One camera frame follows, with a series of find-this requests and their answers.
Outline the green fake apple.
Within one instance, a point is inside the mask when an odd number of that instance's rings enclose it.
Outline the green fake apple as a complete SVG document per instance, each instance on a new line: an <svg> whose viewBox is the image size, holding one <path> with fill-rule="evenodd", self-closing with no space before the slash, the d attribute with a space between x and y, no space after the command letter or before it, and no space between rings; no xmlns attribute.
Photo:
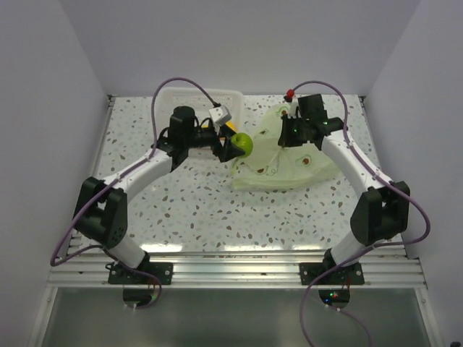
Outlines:
<svg viewBox="0 0 463 347"><path fill-rule="evenodd" d="M250 156L253 151L253 141L248 134L245 133L237 133L234 136L234 139L231 141L232 144L239 146L245 151L245 154L241 158L246 158Z"/></svg>

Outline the light green avocado plastic bag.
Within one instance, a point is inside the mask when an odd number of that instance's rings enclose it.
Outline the light green avocado plastic bag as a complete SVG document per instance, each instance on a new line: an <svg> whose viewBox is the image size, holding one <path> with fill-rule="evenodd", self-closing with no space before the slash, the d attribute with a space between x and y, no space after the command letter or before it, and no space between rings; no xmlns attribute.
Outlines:
<svg viewBox="0 0 463 347"><path fill-rule="evenodd" d="M337 165L313 144L301 147L280 147L283 104L271 106L252 133L253 149L246 158L237 158L231 167L231 183L235 189L293 189L310 187L335 178Z"/></svg>

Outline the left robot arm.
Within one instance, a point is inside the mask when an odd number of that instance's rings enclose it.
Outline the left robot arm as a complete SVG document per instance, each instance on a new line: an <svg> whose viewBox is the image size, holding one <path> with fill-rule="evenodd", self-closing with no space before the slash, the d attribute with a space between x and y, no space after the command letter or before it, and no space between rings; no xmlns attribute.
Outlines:
<svg viewBox="0 0 463 347"><path fill-rule="evenodd" d="M105 179L90 177L83 182L73 229L124 263L124 274L133 283L146 282L150 277L150 265L144 262L147 255L127 235L128 204L155 180L181 166L193 148L208 148L221 162L250 155L252 139L235 132L229 126L231 119L225 106L212 108L204 121L199 121L193 108L176 107L168 127L146 154Z"/></svg>

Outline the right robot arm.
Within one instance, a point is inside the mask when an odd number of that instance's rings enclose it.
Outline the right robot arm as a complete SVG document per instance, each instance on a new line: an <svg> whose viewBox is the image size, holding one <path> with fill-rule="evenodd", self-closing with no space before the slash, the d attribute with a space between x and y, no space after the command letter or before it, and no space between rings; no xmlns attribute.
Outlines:
<svg viewBox="0 0 463 347"><path fill-rule="evenodd" d="M340 283L360 252L405 231L408 226L408 185L394 182L376 167L348 132L339 117L329 117L321 95L295 97L289 90L281 112L281 147L316 146L341 170L358 197L350 217L349 233L325 254L322 274L329 283Z"/></svg>

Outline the yellow fake pear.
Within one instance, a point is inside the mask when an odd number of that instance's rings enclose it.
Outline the yellow fake pear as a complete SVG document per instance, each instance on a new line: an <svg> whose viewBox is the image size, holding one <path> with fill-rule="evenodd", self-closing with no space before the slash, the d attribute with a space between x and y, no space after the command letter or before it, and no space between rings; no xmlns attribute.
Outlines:
<svg viewBox="0 0 463 347"><path fill-rule="evenodd" d="M210 127L210 124L209 124L208 122L203 122L203 123L200 125L200 127L203 128L203 129L207 129L207 128ZM223 131L223 132L226 132L226 131L235 132L235 133L238 132L238 130L237 130L237 128L235 127L235 125L234 125L232 122L230 122L230 121L226 122L225 125L219 127L219 129L220 129L221 131Z"/></svg>

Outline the white plastic mesh basket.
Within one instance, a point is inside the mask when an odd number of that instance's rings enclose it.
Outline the white plastic mesh basket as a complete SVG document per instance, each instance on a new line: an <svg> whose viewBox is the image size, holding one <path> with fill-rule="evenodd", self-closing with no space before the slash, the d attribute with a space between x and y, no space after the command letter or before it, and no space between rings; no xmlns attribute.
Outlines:
<svg viewBox="0 0 463 347"><path fill-rule="evenodd" d="M206 89L206 92L215 102L229 109L230 122L235 125L239 132L245 111L244 95L236 90ZM154 114L157 134L160 134L161 130L169 125L170 116L177 106L193 108L199 121L202 121L209 117L208 110L212 108L212 103L196 87L164 87L155 101Z"/></svg>

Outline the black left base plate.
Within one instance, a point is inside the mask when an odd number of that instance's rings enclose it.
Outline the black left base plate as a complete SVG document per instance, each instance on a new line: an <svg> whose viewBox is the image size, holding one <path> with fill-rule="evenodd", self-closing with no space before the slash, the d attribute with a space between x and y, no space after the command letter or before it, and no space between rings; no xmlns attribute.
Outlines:
<svg viewBox="0 0 463 347"><path fill-rule="evenodd" d="M170 285L174 274L171 262L146 262L137 269L124 267L120 263L106 264L111 285Z"/></svg>

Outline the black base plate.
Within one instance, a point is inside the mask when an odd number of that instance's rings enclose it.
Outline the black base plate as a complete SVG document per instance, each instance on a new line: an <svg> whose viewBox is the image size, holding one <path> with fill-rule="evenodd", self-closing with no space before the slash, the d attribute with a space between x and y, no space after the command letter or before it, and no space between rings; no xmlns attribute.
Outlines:
<svg viewBox="0 0 463 347"><path fill-rule="evenodd" d="M308 286L316 278L320 279L315 283L321 286L340 286L365 284L365 279L360 263L355 263L335 270L327 270L321 262L301 262L299 264L301 284Z"/></svg>
<svg viewBox="0 0 463 347"><path fill-rule="evenodd" d="M124 267L120 263L106 264L111 285L170 285L174 274L171 262L146 262L137 269Z"/></svg>

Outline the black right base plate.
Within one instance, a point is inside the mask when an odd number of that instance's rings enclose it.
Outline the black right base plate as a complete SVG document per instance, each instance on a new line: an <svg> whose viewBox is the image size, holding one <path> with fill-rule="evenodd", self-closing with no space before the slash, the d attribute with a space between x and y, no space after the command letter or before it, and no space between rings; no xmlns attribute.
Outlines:
<svg viewBox="0 0 463 347"><path fill-rule="evenodd" d="M335 270L327 270L321 262L301 262L299 264L301 284L308 286L316 278L320 279L315 283L321 286L340 286L365 284L365 279L360 263L355 263Z"/></svg>

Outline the aluminium rail frame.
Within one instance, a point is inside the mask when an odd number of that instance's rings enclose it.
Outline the aluminium rail frame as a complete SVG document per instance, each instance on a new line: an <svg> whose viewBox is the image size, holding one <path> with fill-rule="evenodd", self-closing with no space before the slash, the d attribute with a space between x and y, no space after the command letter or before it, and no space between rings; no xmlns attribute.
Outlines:
<svg viewBox="0 0 463 347"><path fill-rule="evenodd" d="M95 174L116 172L142 154L148 135L142 111L147 98L113 98L106 139ZM153 262L173 263L172 288L298 288L299 264L319 262L347 235L357 197L340 171L296 188L236 190L232 162L219 163L206 149L191 150L174 173L129 203L129 238ZM90 250L53 267L46 284L55 288L109 287L111 260ZM384 247L360 261L364 286L412 288L430 346L444 346L428 301L419 260L404 246Z"/></svg>

